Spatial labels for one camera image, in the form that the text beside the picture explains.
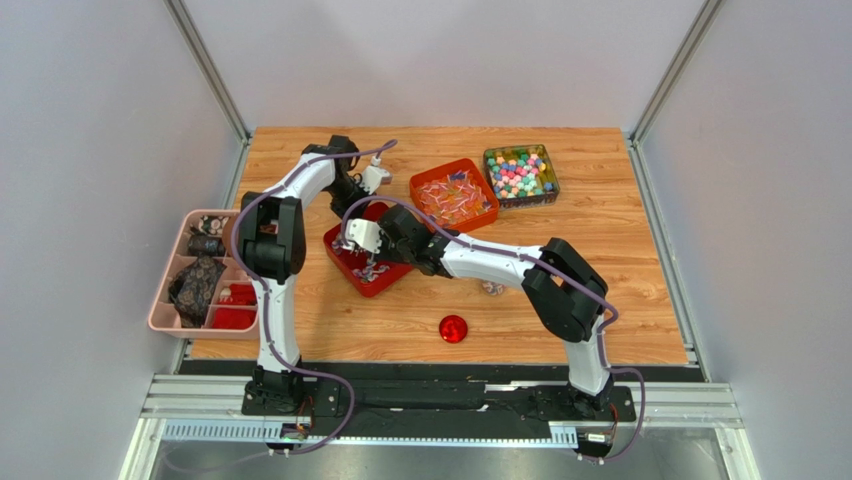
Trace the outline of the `clear plastic jar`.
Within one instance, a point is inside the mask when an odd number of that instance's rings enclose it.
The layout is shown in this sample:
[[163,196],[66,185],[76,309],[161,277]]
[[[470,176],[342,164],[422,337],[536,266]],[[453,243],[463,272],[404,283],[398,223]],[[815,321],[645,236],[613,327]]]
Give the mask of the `clear plastic jar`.
[[505,285],[500,284],[500,283],[490,282],[490,281],[483,281],[481,283],[481,288],[489,296],[502,295],[506,290]]

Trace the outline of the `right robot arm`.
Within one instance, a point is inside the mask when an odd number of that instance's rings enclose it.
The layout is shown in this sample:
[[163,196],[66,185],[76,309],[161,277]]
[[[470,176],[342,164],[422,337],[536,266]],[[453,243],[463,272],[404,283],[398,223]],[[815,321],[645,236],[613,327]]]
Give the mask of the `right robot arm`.
[[601,328],[608,285],[567,241],[512,246],[438,226],[395,205],[368,226],[359,246],[382,260],[411,265],[427,276],[476,279],[526,295],[541,324],[564,345],[568,384],[580,401],[602,409],[613,379]]

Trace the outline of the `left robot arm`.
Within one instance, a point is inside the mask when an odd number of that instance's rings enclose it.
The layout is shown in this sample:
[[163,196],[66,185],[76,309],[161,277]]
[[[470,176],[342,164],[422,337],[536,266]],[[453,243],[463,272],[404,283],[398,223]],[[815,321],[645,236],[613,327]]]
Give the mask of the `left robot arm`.
[[295,283],[307,256],[304,208],[322,192],[342,217],[374,191],[350,172],[360,160],[356,144],[333,135],[326,145],[311,144],[296,166],[263,192],[248,192],[232,228],[232,256],[252,279],[259,295],[260,352],[247,395],[291,411],[305,396],[301,352],[294,320]]

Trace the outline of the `red tray of swirl lollipops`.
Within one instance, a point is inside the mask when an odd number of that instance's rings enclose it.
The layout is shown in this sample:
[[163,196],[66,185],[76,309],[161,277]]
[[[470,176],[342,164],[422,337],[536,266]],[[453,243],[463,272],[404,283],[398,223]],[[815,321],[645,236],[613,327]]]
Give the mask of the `red tray of swirl lollipops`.
[[325,232],[323,243],[326,254],[363,297],[375,297],[413,270],[409,265],[376,260],[366,251],[344,249],[340,232],[339,225]]

